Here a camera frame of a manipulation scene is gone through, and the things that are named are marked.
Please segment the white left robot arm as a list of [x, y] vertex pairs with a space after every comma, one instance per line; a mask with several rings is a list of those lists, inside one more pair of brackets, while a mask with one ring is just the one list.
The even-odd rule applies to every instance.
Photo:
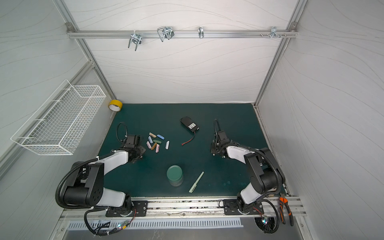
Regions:
[[129, 135], [124, 122], [118, 123], [116, 136], [120, 148], [105, 156], [79, 161], [59, 182], [55, 193], [57, 204], [64, 209], [115, 208], [130, 212], [133, 208], [129, 194], [104, 187], [109, 172], [141, 159], [146, 149], [139, 135]]

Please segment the brown orange pen cap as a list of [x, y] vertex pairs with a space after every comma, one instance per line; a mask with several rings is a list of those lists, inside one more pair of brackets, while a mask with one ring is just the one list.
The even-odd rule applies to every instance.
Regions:
[[157, 147], [157, 143], [154, 143], [154, 145], [151, 147], [151, 150], [153, 151]]

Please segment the light green pen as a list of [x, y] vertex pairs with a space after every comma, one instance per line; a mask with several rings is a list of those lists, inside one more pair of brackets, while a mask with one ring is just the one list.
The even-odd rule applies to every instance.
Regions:
[[204, 171], [201, 172], [201, 174], [199, 175], [199, 177], [196, 179], [196, 181], [193, 183], [193, 185], [191, 186], [191, 188], [189, 189], [189, 193], [193, 193], [194, 190], [196, 189], [199, 181], [201, 180], [202, 176], [204, 175]]

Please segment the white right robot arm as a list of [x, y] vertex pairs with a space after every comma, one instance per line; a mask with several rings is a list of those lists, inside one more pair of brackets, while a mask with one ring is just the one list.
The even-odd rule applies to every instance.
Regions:
[[281, 192], [286, 177], [270, 149], [255, 149], [230, 140], [217, 119], [214, 120], [214, 131], [211, 154], [237, 160], [247, 166], [250, 183], [240, 191], [236, 200], [241, 214], [250, 213], [265, 197]]

